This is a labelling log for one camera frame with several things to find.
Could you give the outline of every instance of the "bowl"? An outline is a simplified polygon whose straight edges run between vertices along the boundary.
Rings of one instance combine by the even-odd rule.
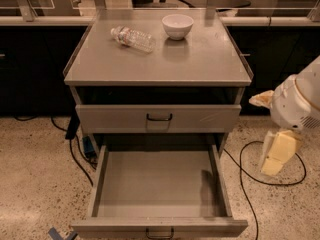
[[[183,39],[193,26],[193,19],[184,14],[170,14],[162,19],[167,35],[173,40]]]

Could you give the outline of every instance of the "closed drawer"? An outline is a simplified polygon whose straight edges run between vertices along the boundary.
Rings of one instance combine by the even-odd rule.
[[[78,105],[84,132],[230,132],[240,105]]]
[[[101,148],[80,237],[236,237],[215,145],[208,151],[107,151]]]

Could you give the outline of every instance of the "clear plastic bottle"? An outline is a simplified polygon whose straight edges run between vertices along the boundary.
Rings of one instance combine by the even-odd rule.
[[[156,40],[147,33],[118,26],[111,29],[111,36],[120,44],[134,47],[144,52],[152,52],[156,46]]]

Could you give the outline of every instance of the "terrazzo floor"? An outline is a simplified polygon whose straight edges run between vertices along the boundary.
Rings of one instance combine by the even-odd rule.
[[[66,128],[69,119],[59,117],[54,121]],[[251,141],[263,140],[270,129],[276,131],[277,127],[268,116],[241,116],[225,149],[239,161],[241,148]],[[0,118],[0,239],[51,240],[48,231],[52,227],[66,238],[72,231],[70,223],[86,217],[91,185],[73,161],[64,135],[50,118],[26,122]],[[243,175],[244,187],[258,218],[259,239],[320,239],[318,139],[319,132],[304,136],[299,155],[307,177],[297,186],[262,185]],[[81,159],[75,140],[72,147],[94,179],[94,170]],[[252,176],[271,183],[293,182],[302,177],[303,167],[297,157],[277,177],[262,176],[258,170],[261,148],[261,144],[254,143],[243,152],[243,168]],[[249,223],[236,239],[255,239],[255,221],[240,187],[239,167],[226,152],[222,154],[221,165],[233,216]]]

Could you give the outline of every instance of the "drawer handle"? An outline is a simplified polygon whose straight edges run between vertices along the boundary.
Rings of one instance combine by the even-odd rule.
[[[171,234],[169,236],[150,236],[149,234],[149,229],[147,228],[146,229],[146,236],[148,239],[151,239],[151,240],[159,240],[159,239],[166,239],[166,240],[170,240],[173,238],[173,235],[174,235],[174,229],[171,228]]]
[[[149,114],[147,114],[147,120],[149,120],[149,121],[171,121],[171,119],[172,119],[171,113],[170,113],[169,118],[152,118],[152,117],[150,117]]]

